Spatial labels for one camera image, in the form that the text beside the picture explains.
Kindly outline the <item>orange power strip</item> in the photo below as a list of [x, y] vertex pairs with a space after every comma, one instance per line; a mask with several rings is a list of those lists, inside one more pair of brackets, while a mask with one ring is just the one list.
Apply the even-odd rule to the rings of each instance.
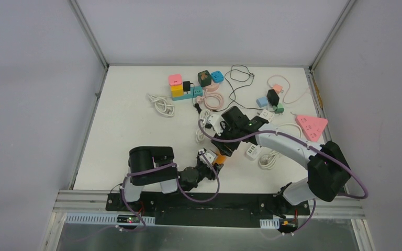
[[216, 150], [215, 154], [216, 154], [216, 158], [215, 158], [215, 160], [213, 162], [213, 165], [215, 165], [215, 164], [218, 164], [218, 165], [224, 164], [225, 161], [227, 160], [227, 156], [222, 155], [219, 150]]

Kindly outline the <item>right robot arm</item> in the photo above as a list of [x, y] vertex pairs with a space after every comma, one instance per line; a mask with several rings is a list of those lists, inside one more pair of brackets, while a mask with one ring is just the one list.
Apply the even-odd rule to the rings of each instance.
[[283, 132], [267, 119], [249, 119], [233, 106], [222, 115], [210, 115], [206, 127], [213, 128], [211, 142], [222, 155], [231, 156], [241, 142], [276, 151], [301, 165], [307, 177], [291, 182], [275, 195], [278, 211], [290, 214], [303, 201], [332, 201], [350, 179], [349, 167], [337, 144], [310, 142]]

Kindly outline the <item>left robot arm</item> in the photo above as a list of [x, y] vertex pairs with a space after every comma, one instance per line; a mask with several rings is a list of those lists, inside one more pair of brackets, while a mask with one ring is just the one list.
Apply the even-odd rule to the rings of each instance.
[[[193, 202], [212, 201], [219, 194], [219, 172], [225, 159], [208, 149], [200, 149], [196, 156], [196, 165], [182, 171], [174, 162], [173, 148], [170, 146], [138, 146], [129, 151], [128, 173], [121, 186], [119, 205], [125, 211], [133, 211], [138, 207], [141, 193], [145, 186], [160, 184], [163, 194], [179, 191]], [[192, 198], [188, 192], [198, 187], [204, 179], [215, 180], [217, 190], [208, 199]]]

